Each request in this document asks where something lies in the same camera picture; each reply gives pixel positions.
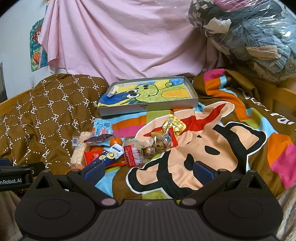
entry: colorful blanket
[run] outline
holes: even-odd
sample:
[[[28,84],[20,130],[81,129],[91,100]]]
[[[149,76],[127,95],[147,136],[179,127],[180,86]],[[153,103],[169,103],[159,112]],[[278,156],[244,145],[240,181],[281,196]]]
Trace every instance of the colorful blanket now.
[[[179,145],[144,166],[112,170],[96,185],[118,201],[181,199],[202,184],[193,163],[245,173],[254,169],[275,196],[296,182],[295,123],[260,103],[253,84],[235,71],[215,69],[193,81],[200,102],[194,109],[142,112],[111,119],[118,137],[145,141],[173,113],[187,128]]]

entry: poster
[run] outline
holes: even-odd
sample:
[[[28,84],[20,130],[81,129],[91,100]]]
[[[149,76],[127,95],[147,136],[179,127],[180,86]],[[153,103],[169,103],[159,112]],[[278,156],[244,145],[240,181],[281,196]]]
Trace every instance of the poster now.
[[[32,72],[48,65],[47,53],[38,42],[43,20],[44,18],[36,22],[30,31],[30,60]]]

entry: orange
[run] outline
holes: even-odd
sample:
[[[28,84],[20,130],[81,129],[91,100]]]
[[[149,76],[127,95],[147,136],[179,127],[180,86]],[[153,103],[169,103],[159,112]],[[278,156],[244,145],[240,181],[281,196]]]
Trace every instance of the orange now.
[[[110,140],[110,146],[113,146],[116,143],[122,145],[122,140],[119,137],[114,137]]]

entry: gray box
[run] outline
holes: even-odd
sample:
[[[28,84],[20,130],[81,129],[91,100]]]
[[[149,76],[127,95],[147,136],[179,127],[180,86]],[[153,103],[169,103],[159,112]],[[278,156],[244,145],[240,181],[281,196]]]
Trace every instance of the gray box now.
[[[126,113],[136,113],[144,111],[153,111],[153,110],[171,110],[171,109],[181,109],[181,108],[194,108],[198,106],[198,96],[192,87],[191,83],[184,76],[169,76],[169,77],[155,77],[155,78],[142,78],[134,80],[122,80],[114,82],[108,88],[106,95],[113,90],[114,85],[123,86],[123,85],[133,85],[140,84],[141,82],[147,83],[148,81],[155,80],[168,80],[168,79],[183,79],[184,84],[191,95],[191,99],[183,100],[169,100],[161,102],[148,102],[148,103],[139,103],[139,104],[127,104],[122,106],[107,106],[107,107],[98,107],[99,113],[101,116],[106,115],[118,115]]]

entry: snack package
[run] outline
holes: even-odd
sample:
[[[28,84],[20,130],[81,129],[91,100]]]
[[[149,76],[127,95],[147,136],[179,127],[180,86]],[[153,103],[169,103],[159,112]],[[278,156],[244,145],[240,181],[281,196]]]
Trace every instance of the snack package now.
[[[99,160],[104,162],[105,166],[109,166],[115,160],[117,160],[123,154],[122,146],[119,144],[114,144],[108,150],[102,152],[99,156]]]
[[[120,168],[120,167],[125,166],[125,165],[126,165],[126,161],[124,159],[124,156],[121,156],[120,158],[115,160],[112,164],[107,166],[107,168],[115,167],[115,166],[118,166]]]
[[[81,132],[80,136],[72,139],[72,146],[75,144],[75,150],[71,157],[71,169],[83,169],[86,166],[84,152],[90,150],[90,146],[83,141],[92,136],[91,132]]]
[[[145,164],[148,159],[143,155],[144,143],[137,139],[126,137],[123,141],[123,154],[127,167]]]
[[[154,133],[153,143],[141,142],[133,138],[125,138],[123,142],[124,158],[127,167],[135,167],[145,164],[157,154],[177,145],[173,130],[167,130],[164,134]]]
[[[84,158],[86,161],[86,164],[90,164],[92,161],[94,161],[95,159],[97,159],[102,152],[104,151],[104,149],[102,150],[95,150],[95,151],[85,151],[84,152]]]
[[[163,132],[165,132],[167,129],[170,129],[171,127],[173,128],[175,137],[177,137],[186,129],[186,124],[174,115],[169,115],[169,117],[163,123]]]
[[[92,131],[94,138],[92,143],[88,143],[89,145],[105,145],[109,147],[116,143],[122,145],[122,139],[113,135],[112,123],[108,120],[96,119]]]

